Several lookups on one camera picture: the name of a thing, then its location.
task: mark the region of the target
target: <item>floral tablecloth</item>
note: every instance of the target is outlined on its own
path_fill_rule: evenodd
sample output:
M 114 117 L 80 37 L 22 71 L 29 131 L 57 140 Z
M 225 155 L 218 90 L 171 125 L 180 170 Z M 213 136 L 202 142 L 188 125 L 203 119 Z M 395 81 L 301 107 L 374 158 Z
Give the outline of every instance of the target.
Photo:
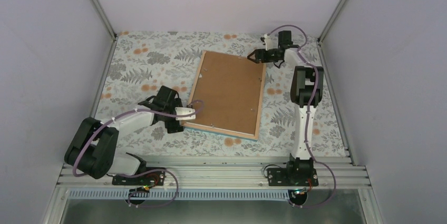
M 261 34 L 122 32 L 96 118 L 110 118 L 134 109 L 138 102 L 156 95 L 162 85 L 177 90 L 185 105 L 202 50 L 247 56 L 253 49 L 263 47 L 260 37 Z M 293 39 L 297 44 L 304 40 L 302 36 Z M 321 65 L 314 38 L 309 39 L 303 52 L 310 62 Z M 120 139 L 117 149 L 140 155 L 288 156 L 295 134 L 294 105 L 289 96 L 292 67 L 283 64 L 277 69 L 268 64 L 266 74 L 258 141 L 192 129 L 167 134 L 159 122 Z M 345 155 L 326 81 L 314 119 L 312 149 L 320 157 Z

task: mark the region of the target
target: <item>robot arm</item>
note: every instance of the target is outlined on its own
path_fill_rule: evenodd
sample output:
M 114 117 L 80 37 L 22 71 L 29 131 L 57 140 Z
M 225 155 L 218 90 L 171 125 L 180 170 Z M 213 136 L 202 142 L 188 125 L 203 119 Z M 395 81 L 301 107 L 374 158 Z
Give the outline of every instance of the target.
M 302 66 L 303 63 L 292 48 L 299 48 L 291 41 L 291 31 L 278 33 L 278 46 L 272 48 L 268 35 L 261 38 L 265 49 L 256 49 L 247 56 L 255 63 L 273 62 L 277 68 L 286 62 L 294 66 L 294 76 L 290 87 L 290 100 L 295 104 L 295 142 L 290 153 L 286 168 L 269 168 L 269 186 L 313 186 L 318 185 L 318 176 L 314 169 L 314 160 L 306 148 L 305 132 L 307 128 L 307 143 L 311 145 L 313 119 L 317 106 L 323 97 L 323 67 L 316 67 L 318 82 L 312 67 Z M 317 85 L 315 98 L 310 100 L 314 86 Z
M 137 110 L 149 109 L 156 113 L 137 112 Z M 120 120 L 115 121 L 115 118 L 112 118 L 113 122 L 110 121 L 112 123 L 93 139 L 97 142 L 96 145 L 90 144 L 90 138 L 108 120 L 100 121 L 92 117 L 84 119 L 65 153 L 64 161 L 74 166 L 81 150 L 89 144 L 77 165 L 77 169 L 85 174 L 99 179 L 108 173 L 125 175 L 141 173 L 146 169 L 144 160 L 129 153 L 115 153 L 118 139 L 140 128 L 154 125 L 158 121 L 164 122 L 168 133 L 182 132 L 180 120 L 195 119 L 195 115 L 187 116 L 193 113 L 195 113 L 194 109 L 182 107 L 177 91 L 162 86 L 156 96 L 138 103 L 135 112 L 125 115 Z

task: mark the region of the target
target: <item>purple cable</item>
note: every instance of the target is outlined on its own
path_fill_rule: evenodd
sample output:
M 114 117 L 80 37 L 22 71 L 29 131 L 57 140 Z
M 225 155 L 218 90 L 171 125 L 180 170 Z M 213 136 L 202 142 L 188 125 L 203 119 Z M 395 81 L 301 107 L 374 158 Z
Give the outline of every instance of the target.
M 131 194 L 129 194 L 129 196 L 128 196 L 128 198 L 127 198 L 127 203 L 129 204 L 129 206 L 135 206 L 136 208 L 157 208 L 157 207 L 165 207 L 165 206 L 167 206 L 167 205 L 169 205 L 170 203 L 172 203 L 175 199 L 176 199 L 176 197 L 178 196 L 178 194 L 179 194 L 179 181 L 177 180 L 177 178 L 176 178 L 176 176 L 174 176 L 174 174 L 171 172 L 171 171 L 169 171 L 169 170 L 165 170 L 165 169 L 154 169 L 154 170 L 148 170 L 148 171 L 145 171 L 145 172 L 143 172 L 143 173 L 140 173 L 140 174 L 136 174 L 136 175 L 126 175 L 126 174 L 118 174 L 119 176 L 122 176 L 122 177 L 125 177 L 125 178 L 137 178 L 137 177 L 140 177 L 140 176 L 143 176 L 143 175 L 146 175 L 146 174 L 150 174 L 150 173 L 154 173 L 154 172 L 157 172 L 157 171 L 164 171 L 164 172 L 166 172 L 167 174 L 169 174 L 169 175 L 171 175 L 173 178 L 174 178 L 174 180 L 176 181 L 176 192 L 175 192 L 175 194 L 174 194 L 174 197 L 172 197 L 172 199 L 170 199 L 168 202 L 166 202 L 166 203 L 163 203 L 163 204 L 157 204 L 157 205 L 155 205 L 155 206 L 139 206 L 139 205 L 137 205 L 137 204 L 132 204 L 131 202 L 130 202 L 130 198 L 132 197 L 132 196 L 134 196 L 135 194 L 138 194 L 138 193 L 140 193 L 140 192 L 145 192 L 145 193 L 149 193 L 148 191 L 134 191 L 133 193 L 131 193 Z
M 298 49 L 298 51 L 297 51 L 296 53 L 298 54 L 298 56 L 299 56 L 299 58 L 302 60 L 302 62 L 304 62 L 305 64 L 311 66 L 311 67 L 314 69 L 314 71 L 315 71 L 315 84 L 314 84 L 314 89 L 312 90 L 312 94 L 310 95 L 309 102 L 307 103 L 306 126 L 304 127 L 304 143 L 306 144 L 307 151 L 309 152 L 310 157 L 314 160 L 314 162 L 315 162 L 315 163 L 318 163 L 318 164 L 321 164 L 321 165 L 323 165 L 324 167 L 326 167 L 326 168 L 329 170 L 329 172 L 331 173 L 332 178 L 334 179 L 334 189 L 332 190 L 332 193 L 331 193 L 331 195 L 329 196 L 329 198 L 327 198 L 325 201 L 323 201 L 323 202 L 321 202 L 321 203 L 314 204 L 314 205 L 312 205 L 312 206 L 299 206 L 300 208 L 307 208 L 307 209 L 309 209 L 309 208 L 321 207 L 321 206 L 327 204 L 327 203 L 332 199 L 332 197 L 333 197 L 334 194 L 335 194 L 335 190 L 337 189 L 337 181 L 336 181 L 336 179 L 335 179 L 335 174 L 334 174 L 334 172 L 332 171 L 332 169 L 331 169 L 327 164 L 325 164 L 325 163 L 323 163 L 323 162 L 319 162 L 319 161 L 317 161 L 317 160 L 315 159 L 315 156 L 314 156 L 314 154 L 312 153 L 312 150 L 310 149 L 309 142 L 308 142 L 308 138 L 307 138 L 307 132 L 308 132 L 309 120 L 310 120 L 310 103 L 311 103 L 312 100 L 315 98 L 315 93 L 317 92 L 317 83 L 318 83 L 318 78 L 319 78 L 319 76 L 318 76 L 318 69 L 317 69 L 317 67 L 316 67 L 314 64 L 312 64 L 312 63 L 310 63 L 310 62 L 307 62 L 306 59 L 304 59 L 304 57 L 303 57 L 303 56 L 301 55 L 301 53 L 299 52 L 299 49 Z
M 310 157 L 312 158 L 312 160 L 314 160 L 315 163 L 321 164 L 321 165 L 323 165 L 324 167 L 326 167 L 326 168 L 329 170 L 329 172 L 331 173 L 332 178 L 334 179 L 334 189 L 332 190 L 332 193 L 331 193 L 331 195 L 329 196 L 329 198 L 327 198 L 325 201 L 323 201 L 323 202 L 321 202 L 321 203 L 318 203 L 318 204 L 315 204 L 315 205 L 312 205 L 312 206 L 299 206 L 300 208 L 307 208 L 307 209 L 309 209 L 309 208 L 320 207 L 320 206 L 323 206 L 323 205 L 327 204 L 327 203 L 332 199 L 332 197 L 333 197 L 334 194 L 335 194 L 335 190 L 337 189 L 337 181 L 336 181 L 336 179 L 335 179 L 334 171 L 333 171 L 327 164 L 325 164 L 325 163 L 323 163 L 323 162 L 319 162 L 319 161 L 317 161 L 317 160 L 315 159 L 315 156 L 314 156 L 314 154 L 312 153 L 312 150 L 311 150 L 311 148 L 310 148 L 310 146 L 309 146 L 309 142 L 308 142 L 308 138 L 307 138 L 308 126 L 309 126 L 309 121 L 310 121 L 310 104 L 312 103 L 312 100 L 315 98 L 315 93 L 317 92 L 317 84 L 316 84 L 316 83 L 318 83 L 318 78 L 319 78 L 317 67 L 316 67 L 314 64 L 308 62 L 308 61 L 301 55 L 301 53 L 299 52 L 299 51 L 301 50 L 301 48 L 303 48 L 303 46 L 305 46 L 305 45 L 307 44 L 307 35 L 306 35 L 306 33 L 303 31 L 303 29 L 299 28 L 299 27 L 296 26 L 296 25 L 282 25 L 282 26 L 280 26 L 280 27 L 277 27 L 277 28 L 273 29 L 273 31 L 271 31 L 270 33 L 268 33 L 268 35 L 272 34 L 274 31 L 276 31 L 276 30 L 278 30 L 278 29 L 280 29 L 280 28 L 283 28 L 283 27 L 294 27 L 294 28 L 300 30 L 300 31 L 303 33 L 304 38 L 306 39 L 305 42 L 304 42 L 304 44 L 303 44 L 300 48 L 298 48 L 298 50 L 296 51 L 296 53 L 297 53 L 299 59 L 300 59 L 303 63 L 305 63 L 305 64 L 311 66 L 311 67 L 314 69 L 314 71 L 315 71 L 315 84 L 314 84 L 314 89 L 312 90 L 312 94 L 310 95 L 309 102 L 307 103 L 306 126 L 304 127 L 304 143 L 306 144 L 307 151 L 309 152 L 309 155 L 310 155 Z
M 189 116 L 193 116 L 196 115 L 197 113 L 201 112 L 203 110 L 203 107 L 205 106 L 204 102 L 202 100 L 194 100 L 190 103 L 194 104 L 194 103 L 201 103 L 201 106 L 199 109 L 197 109 L 195 112 L 190 113 L 190 114 L 186 114 L 186 115 L 174 115 L 174 114 L 169 114 L 169 113 L 164 113 L 164 112 L 158 112 L 158 111 L 154 111 L 154 110 L 150 110 L 150 109 L 134 109 L 131 111 L 127 111 L 127 112 L 123 112 L 120 115 L 115 116 L 113 119 L 107 121 L 106 123 L 102 124 L 93 134 L 92 136 L 90 136 L 89 140 L 87 141 L 87 143 L 85 143 L 85 146 L 82 148 L 81 152 L 79 153 L 79 155 L 77 156 L 76 160 L 74 161 L 74 165 L 73 165 L 73 176 L 75 177 L 82 177 L 85 176 L 85 173 L 82 174 L 78 174 L 76 173 L 76 169 L 77 166 L 79 165 L 79 162 L 81 161 L 81 158 L 84 156 L 87 148 L 89 148 L 90 144 L 92 143 L 92 141 L 96 138 L 96 136 L 108 125 L 110 125 L 111 123 L 113 123 L 114 121 L 117 121 L 129 114 L 133 114 L 136 112 L 151 112 L 154 114 L 158 114 L 158 115 L 163 115 L 166 117 L 171 117 L 171 118 L 185 118 L 185 117 L 189 117 Z
M 283 27 L 293 27 L 293 28 L 296 28 L 296 29 L 300 30 L 300 32 L 303 34 L 303 36 L 304 36 L 304 38 L 305 38 L 305 40 L 304 40 L 304 44 L 301 45 L 300 47 L 303 47 L 303 46 L 305 46 L 305 45 L 307 44 L 307 35 L 306 35 L 306 33 L 303 31 L 303 29 L 299 28 L 299 27 L 296 26 L 296 25 L 282 25 L 282 26 L 279 26 L 279 27 L 273 29 L 273 30 L 272 30 L 271 32 L 269 32 L 267 35 L 270 36 L 270 34 L 272 34 L 274 31 L 276 31 L 276 30 L 278 30 L 278 29 L 281 29 L 281 28 L 283 28 Z

